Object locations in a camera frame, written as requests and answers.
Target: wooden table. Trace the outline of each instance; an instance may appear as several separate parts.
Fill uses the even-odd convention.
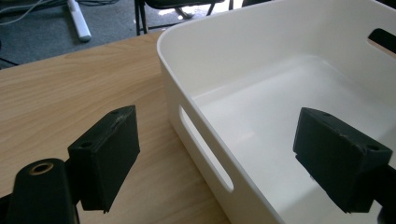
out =
[[[104,114],[136,105],[141,153],[110,213],[79,206],[81,223],[229,223],[167,120],[159,35],[0,71],[0,196],[23,166],[67,160]]]

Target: white cable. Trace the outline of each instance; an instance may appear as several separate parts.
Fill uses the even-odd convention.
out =
[[[79,8],[78,2],[75,0],[67,0],[69,10],[73,18],[73,22],[76,26],[79,40],[82,42],[88,42],[91,40],[90,29],[88,28],[87,22],[85,22],[84,16],[82,15],[81,9]]]
[[[14,23],[14,22],[16,22],[16,21],[20,21],[21,19],[23,19],[24,17],[26,17],[27,14],[29,14],[29,12],[32,11],[35,7],[37,7],[37,6],[39,6],[39,5],[43,4],[43,3],[47,3],[47,2],[48,2],[48,1],[44,2],[44,0],[38,0],[35,4],[32,4],[32,5],[20,6],[20,7],[7,7],[7,8],[4,8],[4,9],[2,9],[2,10],[0,11],[0,13],[3,13],[4,11],[10,10],[10,9],[21,8],[21,7],[30,7],[25,13],[23,13],[23,15],[21,15],[21,16],[20,16],[19,18],[17,18],[16,20],[14,20],[14,21],[2,22],[2,23],[0,23],[0,25],[9,25],[9,24]]]

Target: gray carpet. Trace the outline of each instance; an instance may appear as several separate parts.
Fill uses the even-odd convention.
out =
[[[0,0],[0,9],[9,7],[16,0]],[[22,0],[34,3],[36,0]],[[66,5],[33,11],[24,19],[0,26],[0,58],[24,64],[81,49],[119,41],[136,36],[134,0],[120,0],[114,5],[100,7],[82,6],[81,11],[92,34],[91,41],[82,43]],[[196,8],[194,20],[205,16],[208,6]],[[212,14],[228,9],[228,1],[216,4]],[[149,25],[180,21],[174,10],[155,10],[146,7]],[[0,22],[12,17],[0,17]],[[1,68],[11,65],[0,62]]]

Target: black mount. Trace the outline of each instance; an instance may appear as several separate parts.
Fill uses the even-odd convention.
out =
[[[326,112],[302,108],[293,151],[344,212],[368,213],[376,200],[378,223],[396,223],[392,150]]]
[[[135,106],[111,111],[69,148],[69,160],[22,168],[0,199],[0,223],[79,223],[76,204],[108,212],[140,152]]]

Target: cable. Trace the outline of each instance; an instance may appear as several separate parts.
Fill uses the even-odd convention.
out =
[[[44,0],[38,0],[38,1],[37,1],[35,4],[33,4],[23,15],[21,15],[21,16],[20,16],[19,18],[17,18],[16,20],[14,20],[14,21],[2,22],[2,23],[0,23],[0,25],[9,25],[9,24],[14,23],[14,22],[16,22],[16,21],[20,21],[20,20],[23,19],[25,16],[27,16],[27,14],[29,14],[29,12],[32,11],[33,8],[35,8],[36,6],[40,5],[43,1],[44,1]]]
[[[4,59],[4,58],[0,58],[0,61],[3,61],[3,62],[5,62],[5,63],[12,64],[12,65],[19,65],[19,64],[17,64],[17,63],[14,63],[14,62],[9,61],[9,60]]]
[[[118,3],[120,0],[77,0],[80,4],[86,7],[99,7],[105,5],[113,5]],[[25,6],[15,6],[15,7],[7,7],[0,10],[0,19],[4,17],[18,16],[21,14],[26,14],[26,10],[29,10],[33,5],[25,5]],[[50,7],[59,7],[67,4],[67,0],[43,0],[41,4],[37,5],[31,11],[38,11]]]

